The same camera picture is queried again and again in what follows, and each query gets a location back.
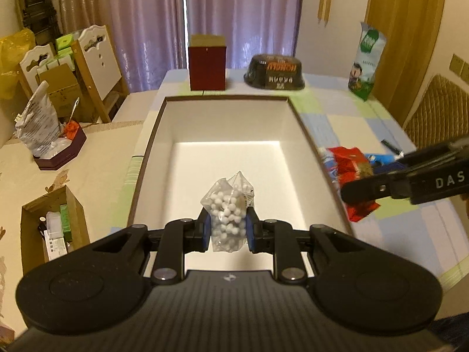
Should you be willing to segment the red candy wrapper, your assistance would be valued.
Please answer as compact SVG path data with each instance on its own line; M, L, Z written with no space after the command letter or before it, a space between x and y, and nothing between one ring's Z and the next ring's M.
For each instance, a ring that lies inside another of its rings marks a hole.
M335 182L342 188L346 183L372 176L373 170L366 156L356 147L348 149L342 146L327 148L326 156L332 157L335 167L329 169L333 172ZM357 223L373 211L380 208L375 200L361 204L345 204L348 219Z

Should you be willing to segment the cotton swab bag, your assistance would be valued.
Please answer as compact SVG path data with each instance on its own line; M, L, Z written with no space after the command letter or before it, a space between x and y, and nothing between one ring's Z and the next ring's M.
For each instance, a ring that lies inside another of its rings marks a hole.
M200 203L210 214L213 251L239 251L247 242L247 209L254 206L254 186L238 171L217 180Z

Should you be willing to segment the small dark green tube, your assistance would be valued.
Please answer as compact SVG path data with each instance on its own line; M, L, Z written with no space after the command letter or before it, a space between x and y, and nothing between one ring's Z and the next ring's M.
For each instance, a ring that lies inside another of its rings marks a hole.
M402 157L404 155L404 152L401 149L391 144L389 141L386 141L385 139L383 139L381 143L394 155L399 156L399 157Z

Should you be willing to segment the quilted beige chair cushion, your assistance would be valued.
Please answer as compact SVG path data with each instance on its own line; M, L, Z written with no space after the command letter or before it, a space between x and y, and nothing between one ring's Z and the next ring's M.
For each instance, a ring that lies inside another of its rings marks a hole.
M405 132L417 149L468 135L468 93L434 75Z

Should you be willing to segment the blue toothpaste box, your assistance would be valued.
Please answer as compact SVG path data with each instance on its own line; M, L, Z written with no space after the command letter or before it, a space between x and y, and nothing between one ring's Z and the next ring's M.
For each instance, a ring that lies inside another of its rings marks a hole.
M339 189L339 182L337 179L337 163L335 161L335 156L332 151L329 149L319 147L318 153L322 160L323 166L329 175L329 178L335 187L335 189Z

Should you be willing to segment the large brown cardboard box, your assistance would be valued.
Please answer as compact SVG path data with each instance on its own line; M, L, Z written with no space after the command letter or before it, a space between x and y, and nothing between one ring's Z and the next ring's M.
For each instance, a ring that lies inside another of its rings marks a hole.
M194 218L217 180L241 172L260 218L351 233L316 144L286 97L167 97L149 113L139 143L129 224L159 229Z

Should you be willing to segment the small open cardboard box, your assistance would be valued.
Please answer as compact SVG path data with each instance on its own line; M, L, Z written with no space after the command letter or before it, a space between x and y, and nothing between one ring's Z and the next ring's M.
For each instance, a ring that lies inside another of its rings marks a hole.
M66 186L21 209L24 273L90 243L84 208Z

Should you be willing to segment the green snack bag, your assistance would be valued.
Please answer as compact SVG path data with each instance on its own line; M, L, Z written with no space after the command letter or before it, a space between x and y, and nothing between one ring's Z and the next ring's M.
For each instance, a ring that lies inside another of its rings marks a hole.
M361 35L355 61L348 80L349 90L363 101L368 100L374 88L375 73L386 45L386 37L365 22L361 23Z

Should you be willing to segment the dark red tray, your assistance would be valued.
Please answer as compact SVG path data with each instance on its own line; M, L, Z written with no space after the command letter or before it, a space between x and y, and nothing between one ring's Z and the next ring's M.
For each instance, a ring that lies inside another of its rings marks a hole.
M67 147L60 150L50 159L34 157L33 160L40 170L56 171L78 156L86 140L87 136L84 130L81 126L78 126L74 139L71 140Z

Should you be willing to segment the black instant noodle bowl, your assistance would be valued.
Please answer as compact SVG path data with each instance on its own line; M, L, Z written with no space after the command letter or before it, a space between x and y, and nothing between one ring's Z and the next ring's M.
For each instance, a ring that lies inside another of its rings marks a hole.
M293 56L257 54L251 58L243 79L249 86L264 90L305 88L302 63Z

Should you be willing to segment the dark red square box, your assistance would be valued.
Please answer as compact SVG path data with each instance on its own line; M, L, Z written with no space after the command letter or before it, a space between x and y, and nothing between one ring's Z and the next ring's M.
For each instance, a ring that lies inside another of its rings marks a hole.
M188 47L189 82L192 91L226 89L226 54L224 36L192 34Z

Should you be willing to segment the brown carton on chair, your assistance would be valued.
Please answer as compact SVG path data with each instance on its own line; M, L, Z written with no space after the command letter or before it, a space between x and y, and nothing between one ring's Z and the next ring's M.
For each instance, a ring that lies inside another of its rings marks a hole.
M75 75L68 65L59 65L38 75L48 83L47 93L59 118L69 118L77 99L83 95Z

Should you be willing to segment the white wooden chair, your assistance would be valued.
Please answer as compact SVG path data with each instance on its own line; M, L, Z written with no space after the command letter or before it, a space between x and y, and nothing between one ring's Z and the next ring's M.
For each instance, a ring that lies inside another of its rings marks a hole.
M23 59L18 64L17 74L19 83L27 98L33 95L38 87L37 70L54 57L52 44L37 45L27 51Z
M103 123L111 122L129 94L106 26L84 29L72 43L76 67Z

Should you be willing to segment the purple curtain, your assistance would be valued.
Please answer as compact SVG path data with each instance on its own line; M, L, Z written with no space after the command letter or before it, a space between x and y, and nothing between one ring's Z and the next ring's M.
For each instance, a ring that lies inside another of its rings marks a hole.
M227 66L296 51L302 0L59 0L63 30L106 26L131 92L158 89L184 68L193 34L225 38Z

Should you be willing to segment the yellow plastic bag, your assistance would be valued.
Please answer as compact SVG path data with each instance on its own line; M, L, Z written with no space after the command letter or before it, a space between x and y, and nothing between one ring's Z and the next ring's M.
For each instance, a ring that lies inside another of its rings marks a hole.
M34 33L30 29L3 37L0 40L0 98L13 98L18 83L17 67L25 54L36 46Z

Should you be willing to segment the black folding ladder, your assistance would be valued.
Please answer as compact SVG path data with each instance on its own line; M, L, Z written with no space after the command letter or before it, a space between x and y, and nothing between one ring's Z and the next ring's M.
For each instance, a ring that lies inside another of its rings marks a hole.
M21 28L30 29L37 45L47 45L61 36L52 0L14 0Z

